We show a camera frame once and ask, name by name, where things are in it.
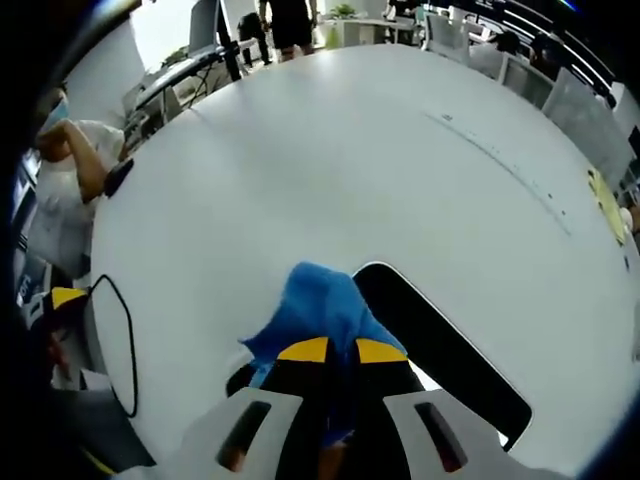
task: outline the black cable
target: black cable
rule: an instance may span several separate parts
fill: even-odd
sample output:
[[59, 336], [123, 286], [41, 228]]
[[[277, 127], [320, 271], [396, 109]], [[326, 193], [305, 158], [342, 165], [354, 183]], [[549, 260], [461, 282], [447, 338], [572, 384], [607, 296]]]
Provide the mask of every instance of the black cable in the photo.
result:
[[133, 341], [133, 323], [131, 322], [131, 313], [129, 312], [129, 307], [127, 307], [127, 303], [124, 301], [124, 298], [122, 298], [118, 287], [116, 287], [115, 283], [113, 283], [111, 277], [104, 273], [100, 275], [100, 277], [98, 277], [98, 280], [96, 280], [93, 286], [89, 289], [87, 302], [91, 300], [91, 296], [93, 295], [94, 290], [103, 279], [111, 284], [111, 287], [113, 287], [113, 291], [118, 297], [118, 300], [120, 300], [120, 303], [122, 304], [122, 307], [127, 314], [127, 325], [129, 327], [129, 351], [131, 352], [131, 376], [133, 379], [133, 409], [131, 410], [131, 412], [127, 412], [126, 408], [124, 408], [124, 405], [118, 398], [118, 394], [116, 393], [116, 390], [115, 388], [113, 388], [113, 386], [111, 387], [111, 390], [113, 390], [113, 395], [116, 397], [116, 400], [122, 407], [122, 410], [124, 410], [125, 415], [128, 418], [133, 418], [138, 413], [138, 364], [136, 363], [136, 347]]
[[209, 66], [207, 67], [207, 71], [205, 72], [205, 74], [202, 76], [202, 78], [200, 78], [200, 85], [198, 85], [198, 88], [196, 88], [196, 93], [193, 94], [193, 98], [191, 99], [191, 101], [189, 102], [189, 106], [187, 107], [187, 109], [191, 108], [191, 106], [193, 105], [193, 102], [196, 101], [196, 98], [198, 98], [198, 94], [200, 93], [200, 89], [202, 88], [203, 85], [205, 85], [207, 83], [207, 75], [209, 75], [209, 72], [211, 71], [211, 69], [213, 68], [213, 64], [214, 63], [218, 63], [217, 60], [211, 62], [209, 64]]

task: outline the hand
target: hand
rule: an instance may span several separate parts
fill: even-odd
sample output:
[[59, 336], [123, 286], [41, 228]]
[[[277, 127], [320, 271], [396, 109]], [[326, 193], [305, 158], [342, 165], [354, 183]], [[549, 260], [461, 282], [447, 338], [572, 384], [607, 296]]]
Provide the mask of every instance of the hand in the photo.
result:
[[71, 122], [67, 119], [60, 120], [53, 127], [36, 138], [38, 149], [47, 148], [51, 145], [61, 144], [67, 141], [67, 131]]

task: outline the yellow sticky note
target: yellow sticky note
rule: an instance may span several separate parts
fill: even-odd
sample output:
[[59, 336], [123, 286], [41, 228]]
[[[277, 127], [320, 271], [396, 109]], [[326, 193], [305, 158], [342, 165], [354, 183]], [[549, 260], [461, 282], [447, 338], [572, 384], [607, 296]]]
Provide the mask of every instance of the yellow sticky note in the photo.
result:
[[624, 221], [620, 216], [620, 207], [616, 202], [616, 197], [613, 196], [611, 190], [605, 183], [602, 175], [595, 168], [589, 169], [589, 186], [593, 190], [593, 194], [598, 199], [598, 204], [604, 213], [604, 216], [609, 222], [611, 231], [618, 240], [620, 245], [624, 245], [626, 235], [624, 230]]

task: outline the gray plastic part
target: gray plastic part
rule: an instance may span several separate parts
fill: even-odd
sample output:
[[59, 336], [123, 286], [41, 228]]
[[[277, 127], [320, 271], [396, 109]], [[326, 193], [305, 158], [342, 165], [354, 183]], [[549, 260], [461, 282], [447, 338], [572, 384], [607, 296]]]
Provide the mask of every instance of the gray plastic part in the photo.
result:
[[[238, 419], [253, 402], [271, 406], [258, 429], [240, 472], [218, 463], [220, 449]], [[495, 429], [444, 390], [386, 397], [414, 480], [565, 479], [549, 470], [525, 467], [502, 450]], [[418, 415], [416, 405], [430, 403], [449, 425], [460, 444], [466, 463], [453, 473], [444, 470], [440, 456]], [[302, 398], [253, 388], [244, 388], [209, 411], [185, 434], [180, 449], [154, 467], [135, 467], [118, 475], [121, 480], [273, 480], [280, 454]]]
[[[254, 402], [271, 406], [256, 432], [240, 472], [220, 465], [218, 453], [242, 414]], [[302, 404], [293, 395], [243, 388], [197, 420], [187, 431], [179, 450], [155, 467], [136, 467], [121, 480], [273, 479], [289, 428]]]
[[[567, 478], [549, 470], [523, 466], [507, 454], [495, 429], [444, 390], [408, 393], [386, 397], [402, 441], [412, 479], [439, 480], [455, 475], [456, 479], [551, 480]], [[462, 447], [466, 463], [455, 473], [447, 473], [440, 455], [420, 418], [417, 405], [430, 403], [449, 425]]]

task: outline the white table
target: white table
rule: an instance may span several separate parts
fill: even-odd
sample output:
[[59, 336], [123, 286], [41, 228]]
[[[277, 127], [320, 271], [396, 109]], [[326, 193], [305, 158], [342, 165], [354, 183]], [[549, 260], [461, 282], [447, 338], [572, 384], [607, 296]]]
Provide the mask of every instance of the white table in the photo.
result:
[[[425, 292], [533, 408], [511, 450], [527, 465], [576, 473], [636, 391], [637, 252], [571, 141], [473, 70], [396, 45], [322, 52], [215, 92], [135, 161], [99, 206], [92, 272], [131, 310], [132, 424], [157, 460], [224, 397], [236, 339], [301, 260], [388, 262]], [[126, 325], [94, 300], [126, 406]]]

